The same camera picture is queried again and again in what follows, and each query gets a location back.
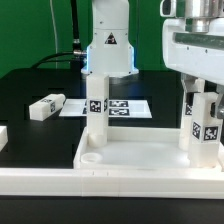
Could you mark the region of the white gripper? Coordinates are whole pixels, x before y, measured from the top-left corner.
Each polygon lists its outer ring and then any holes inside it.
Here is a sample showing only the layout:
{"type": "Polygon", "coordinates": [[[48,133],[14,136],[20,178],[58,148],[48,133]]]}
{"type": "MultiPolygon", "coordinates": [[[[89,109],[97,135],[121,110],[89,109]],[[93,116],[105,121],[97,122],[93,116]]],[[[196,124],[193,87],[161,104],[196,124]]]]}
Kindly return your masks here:
{"type": "Polygon", "coordinates": [[[162,52],[165,66],[182,72],[187,105],[193,105],[195,93],[204,91],[205,80],[219,84],[218,98],[211,104],[210,115],[224,119],[224,18],[212,20],[205,34],[186,32],[184,19],[166,19],[162,52]]]}

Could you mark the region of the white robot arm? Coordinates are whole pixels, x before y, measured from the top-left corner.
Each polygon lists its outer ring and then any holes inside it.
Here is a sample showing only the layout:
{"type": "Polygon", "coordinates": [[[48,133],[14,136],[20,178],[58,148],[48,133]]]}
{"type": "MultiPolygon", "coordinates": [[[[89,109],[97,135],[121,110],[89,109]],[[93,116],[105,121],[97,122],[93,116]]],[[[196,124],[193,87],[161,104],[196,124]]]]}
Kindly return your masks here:
{"type": "MultiPolygon", "coordinates": [[[[134,49],[128,40],[128,0],[92,0],[93,39],[85,75],[134,75],[134,49]]],[[[217,85],[211,114],[224,119],[224,0],[161,0],[165,66],[217,85]]]]}

